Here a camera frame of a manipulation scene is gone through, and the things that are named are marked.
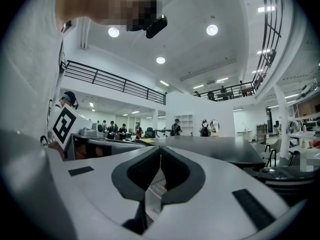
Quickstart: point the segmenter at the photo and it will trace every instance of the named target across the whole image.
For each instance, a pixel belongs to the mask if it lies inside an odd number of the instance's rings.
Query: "round mirror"
[[[219,124],[218,121],[215,120],[215,119],[211,120],[210,127],[211,127],[211,132],[212,132],[213,134],[218,133],[219,130],[220,130],[220,124]]]

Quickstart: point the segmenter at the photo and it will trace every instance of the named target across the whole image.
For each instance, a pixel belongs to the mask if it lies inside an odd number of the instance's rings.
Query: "black shirt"
[[[181,131],[180,125],[178,125],[177,123],[174,123],[172,125],[171,129],[174,130],[174,135],[175,136],[179,136],[180,135],[180,133],[179,133],[179,131]]]
[[[125,134],[127,134],[127,128],[120,128],[119,129],[119,138],[120,138],[120,141],[122,141],[122,140],[125,140],[126,139],[126,135],[123,135],[122,133],[125,133]]]
[[[113,127],[109,126],[106,130],[108,131],[108,139],[113,140],[115,138],[115,135],[111,135],[111,133],[112,132],[116,133],[115,132],[115,127],[114,126]]]

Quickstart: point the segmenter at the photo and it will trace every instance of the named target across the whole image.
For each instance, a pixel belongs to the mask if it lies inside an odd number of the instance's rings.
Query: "backpack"
[[[177,133],[177,128],[178,128],[178,124],[173,124],[172,126],[171,126],[171,132],[170,132],[170,136],[177,136],[178,135],[178,133]]]
[[[208,124],[206,126],[202,124],[201,137],[209,137]]]

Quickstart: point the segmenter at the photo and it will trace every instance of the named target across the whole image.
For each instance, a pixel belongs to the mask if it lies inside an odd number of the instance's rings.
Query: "person wearing backpack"
[[[207,123],[207,120],[204,119],[202,121],[202,124],[201,124],[201,127],[200,127],[200,136],[201,137],[209,137],[210,136],[210,133],[211,133],[211,127],[210,125]]]
[[[178,118],[174,120],[174,124],[171,126],[170,136],[179,136],[180,133],[182,133],[179,123],[180,120]]]

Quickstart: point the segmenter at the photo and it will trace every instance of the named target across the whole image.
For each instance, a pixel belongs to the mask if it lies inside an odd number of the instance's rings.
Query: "round ceiling light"
[[[218,33],[218,27],[216,25],[210,25],[206,28],[206,32],[208,33],[208,35],[214,36]]]
[[[119,30],[116,27],[110,27],[108,30],[110,37],[116,38],[119,36]]]
[[[166,62],[166,59],[164,57],[158,57],[156,58],[156,62],[159,64],[163,64]]]

